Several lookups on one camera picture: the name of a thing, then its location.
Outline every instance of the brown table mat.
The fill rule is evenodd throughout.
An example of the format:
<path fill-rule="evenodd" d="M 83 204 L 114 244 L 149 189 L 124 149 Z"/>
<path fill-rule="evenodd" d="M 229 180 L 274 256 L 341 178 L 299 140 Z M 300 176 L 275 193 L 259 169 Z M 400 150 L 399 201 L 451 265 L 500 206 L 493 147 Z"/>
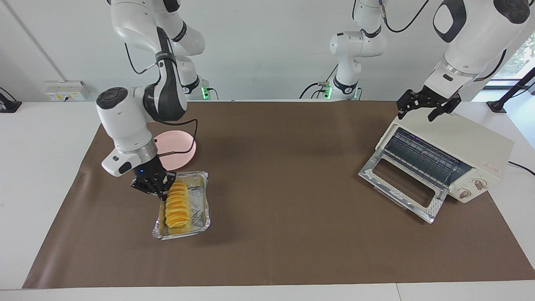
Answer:
<path fill-rule="evenodd" d="M 447 200 L 429 225 L 358 177 L 395 114 L 394 102 L 191 103 L 184 171 L 209 173 L 212 225 L 164 242 L 157 198 L 101 168 L 113 147 L 101 128 L 24 288 L 535 279 L 488 193 Z"/>

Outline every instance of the oven knob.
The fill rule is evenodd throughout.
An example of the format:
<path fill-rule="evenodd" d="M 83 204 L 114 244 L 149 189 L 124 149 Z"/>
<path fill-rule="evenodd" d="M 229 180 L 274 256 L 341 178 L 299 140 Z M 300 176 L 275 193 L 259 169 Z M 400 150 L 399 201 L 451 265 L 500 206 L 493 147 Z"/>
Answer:
<path fill-rule="evenodd" d="M 469 191 L 469 190 L 466 190 L 466 189 L 459 189 L 459 198 L 462 200 L 462 199 L 465 199 L 465 198 L 468 198 L 472 195 L 472 193 Z"/>
<path fill-rule="evenodd" d="M 475 179 L 473 184 L 476 186 L 477 190 L 483 190 L 487 187 L 487 182 L 482 179 Z"/>

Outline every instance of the white wall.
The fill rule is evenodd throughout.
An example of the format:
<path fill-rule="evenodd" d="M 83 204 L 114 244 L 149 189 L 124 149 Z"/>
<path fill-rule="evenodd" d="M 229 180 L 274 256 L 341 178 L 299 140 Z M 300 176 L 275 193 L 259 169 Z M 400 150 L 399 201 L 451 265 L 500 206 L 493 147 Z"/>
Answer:
<path fill-rule="evenodd" d="M 144 86 L 157 78 L 156 70 L 143 76 L 132 72 L 124 46 L 112 31 L 105 0 L 1 2 L 12 7 L 59 72 L 68 80 L 84 81 L 93 97 L 112 86 Z M 447 47 L 432 27 L 440 2 L 430 1 L 406 32 L 392 34 L 384 28 L 389 39 L 386 53 L 362 59 L 364 99 L 397 99 L 408 88 L 421 89 Z M 390 1 L 391 26 L 404 26 L 422 3 Z M 205 36 L 207 49 L 193 60 L 221 98 L 287 99 L 297 98 L 308 84 L 325 80 L 336 65 L 328 42 L 337 32 L 359 30 L 351 20 L 352 6 L 351 0 L 183 0 L 180 14 Z M 1 5 L 0 9 L 7 14 Z M 511 48 L 516 50 L 535 31 L 535 18 L 528 27 Z M 21 50 L 21 32 L 20 28 L 2 30 L 0 85 L 28 101 L 46 100 L 40 93 L 42 81 L 57 80 L 59 75 L 42 55 L 31 61 L 18 60 L 18 53 L 31 51 L 31 47 Z M 153 60 L 152 55 L 136 49 L 132 56 L 138 68 Z M 465 100 L 483 85 L 474 84 L 463 91 Z"/>

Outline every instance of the black stand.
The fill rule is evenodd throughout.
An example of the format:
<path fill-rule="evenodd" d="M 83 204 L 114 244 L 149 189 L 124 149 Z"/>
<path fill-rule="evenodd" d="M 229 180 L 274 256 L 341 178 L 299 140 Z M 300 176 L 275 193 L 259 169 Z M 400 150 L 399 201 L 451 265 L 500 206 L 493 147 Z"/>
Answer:
<path fill-rule="evenodd" d="M 11 101 L 0 93 L 0 104 L 2 105 L 0 107 L 0 113 L 15 113 L 20 108 L 22 102 Z"/>
<path fill-rule="evenodd" d="M 531 69 L 530 72 L 526 74 L 525 77 L 523 77 L 515 86 L 513 86 L 500 100 L 498 101 L 487 101 L 488 107 L 493 111 L 494 113 L 507 113 L 505 109 L 503 108 L 503 105 L 511 99 L 511 97 L 515 96 L 515 94 L 522 89 L 527 83 L 530 82 L 530 80 L 535 77 L 535 68 Z"/>

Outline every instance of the black cable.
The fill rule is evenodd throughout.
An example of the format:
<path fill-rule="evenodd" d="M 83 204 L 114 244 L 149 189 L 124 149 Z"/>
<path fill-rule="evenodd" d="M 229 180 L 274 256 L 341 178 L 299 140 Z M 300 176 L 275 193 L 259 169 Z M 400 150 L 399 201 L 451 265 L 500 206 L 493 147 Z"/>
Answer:
<path fill-rule="evenodd" d="M 475 82 L 475 81 L 483 81 L 483 80 L 485 80 L 485 79 L 491 77 L 492 75 L 494 75 L 494 73 L 495 73 L 496 71 L 498 71 L 498 68 L 500 67 L 501 63 L 503 63 L 503 59 L 505 58 L 505 54 L 506 54 L 506 53 L 507 53 L 507 49 L 504 50 L 504 51 L 502 52 L 502 56 L 501 56 L 501 58 L 500 58 L 500 61 L 498 62 L 498 64 L 497 64 L 496 67 L 494 68 L 494 70 L 492 70 L 492 72 L 489 73 L 489 75 L 487 75 L 487 76 L 485 76 L 485 77 L 476 78 L 476 80 L 474 80 L 474 82 Z"/>
<path fill-rule="evenodd" d="M 311 84 L 310 86 L 308 86 L 308 87 L 303 91 L 303 93 L 301 93 L 301 96 L 299 96 L 299 99 L 302 99 L 302 98 L 303 98 L 303 95 L 304 95 L 310 88 L 312 88 L 312 87 L 314 87 L 314 86 L 321 86 L 321 84 L 318 83 L 318 82 L 315 82 L 315 83 Z"/>
<path fill-rule="evenodd" d="M 182 126 L 182 125 L 186 125 L 186 124 L 190 124 L 192 122 L 195 122 L 195 132 L 193 133 L 192 145 L 189 147 L 189 149 L 187 151 L 185 151 L 185 152 L 167 152 L 167 153 L 164 153 L 164 154 L 159 154 L 158 157 L 165 157 L 165 156 L 176 155 L 176 154 L 187 154 L 187 153 L 192 151 L 193 146 L 195 145 L 195 140 L 197 139 L 197 129 L 198 129 L 198 125 L 199 125 L 199 122 L 198 122 L 197 119 L 192 119 L 192 120 L 189 120 L 189 121 L 186 121 L 186 122 L 182 122 L 182 123 L 169 123 L 169 122 L 164 122 L 164 121 L 160 121 L 160 120 L 156 120 L 156 121 L 159 122 L 159 123 L 165 124 L 165 125 L 170 125 L 170 126 Z"/>
<path fill-rule="evenodd" d="M 173 43 L 171 42 L 171 38 L 170 37 L 167 37 L 167 45 L 169 45 L 169 49 L 171 50 L 171 53 L 174 56 Z"/>
<path fill-rule="evenodd" d="M 355 8 L 357 7 L 357 0 L 353 3 L 353 12 L 351 12 L 351 17 L 353 18 L 353 21 L 355 21 Z"/>
<path fill-rule="evenodd" d="M 141 75 L 141 74 L 145 73 L 147 70 L 149 70 L 153 66 L 153 65 L 151 65 L 150 67 L 143 69 L 143 71 L 138 72 L 134 67 L 134 63 L 132 63 L 132 58 L 130 58 L 130 51 L 128 51 L 128 45 L 126 43 L 125 43 L 125 48 L 126 48 L 126 55 L 128 56 L 128 61 L 130 62 L 130 66 L 132 67 L 132 70 L 134 70 L 134 72 L 136 74 Z"/>
<path fill-rule="evenodd" d="M 400 33 L 400 32 L 404 32 L 405 30 L 407 30 L 407 28 L 409 28 L 413 23 L 414 21 L 416 20 L 416 18 L 418 18 L 418 16 L 420 15 L 420 13 L 424 10 L 425 6 L 429 3 L 429 0 L 426 0 L 424 2 L 424 4 L 422 5 L 422 7 L 420 7 L 420 10 L 416 13 L 416 15 L 414 16 L 414 18 L 409 22 L 409 24 L 407 24 L 403 29 L 400 29 L 400 30 L 396 30 L 396 29 L 392 29 L 390 27 L 390 25 L 388 24 L 388 19 L 386 18 L 386 10 L 385 10 L 385 6 L 383 4 L 383 0 L 379 0 L 379 5 L 381 6 L 381 14 L 383 15 L 383 20 L 385 21 L 385 25 L 386 27 L 393 33 Z"/>
<path fill-rule="evenodd" d="M 13 97 L 13 95 L 11 95 L 11 93 L 9 93 L 6 89 L 4 89 L 4 88 L 2 88 L 2 87 L 0 87 L 0 89 L 1 89 L 2 91 L 4 91 L 5 93 L 7 93 L 11 98 L 13 98 L 14 101 L 17 101 L 17 99 L 16 99 L 15 97 Z"/>
<path fill-rule="evenodd" d="M 520 95 L 526 93 L 526 91 L 529 90 L 529 89 L 531 89 L 531 87 L 533 87 L 533 85 L 535 85 L 535 81 L 534 81 L 531 85 L 529 85 L 529 87 L 526 88 L 526 90 L 524 90 L 524 91 L 522 91 L 522 92 L 520 92 L 520 93 L 518 93 L 518 94 L 516 94 L 516 95 L 511 96 L 511 98 L 514 98 L 514 97 L 517 97 L 517 96 L 520 96 Z"/>
<path fill-rule="evenodd" d="M 325 90 L 319 89 L 318 91 L 312 93 L 312 97 L 310 99 L 313 99 L 314 95 L 316 95 L 316 93 L 318 93 L 318 95 L 316 96 L 316 98 L 318 98 L 321 95 L 322 92 L 325 92 Z"/>
<path fill-rule="evenodd" d="M 216 92 L 217 100 L 219 100 L 219 94 L 217 93 L 217 90 L 216 90 L 216 89 L 214 89 L 214 88 L 207 88 L 207 90 L 208 90 L 208 91 L 212 91 L 212 90 L 213 90 L 214 92 Z"/>
<path fill-rule="evenodd" d="M 531 169 L 529 169 L 529 168 L 527 168 L 527 167 L 525 167 L 525 166 L 522 166 L 522 165 L 520 165 L 520 164 L 518 164 L 518 163 L 511 162 L 511 161 L 509 161 L 509 164 L 514 165 L 514 166 L 516 166 L 516 167 L 520 167 L 520 168 L 526 170 L 527 172 L 529 172 L 530 174 L 532 174 L 532 175 L 535 176 L 535 171 L 533 171 L 533 170 L 531 170 Z"/>
<path fill-rule="evenodd" d="M 329 74 L 329 77 L 327 77 L 327 79 L 325 81 L 329 81 L 331 79 L 331 76 L 333 76 L 334 72 L 336 71 L 336 68 L 338 68 L 338 64 L 336 64 L 336 66 L 334 67 L 333 71 L 331 72 L 331 74 Z"/>

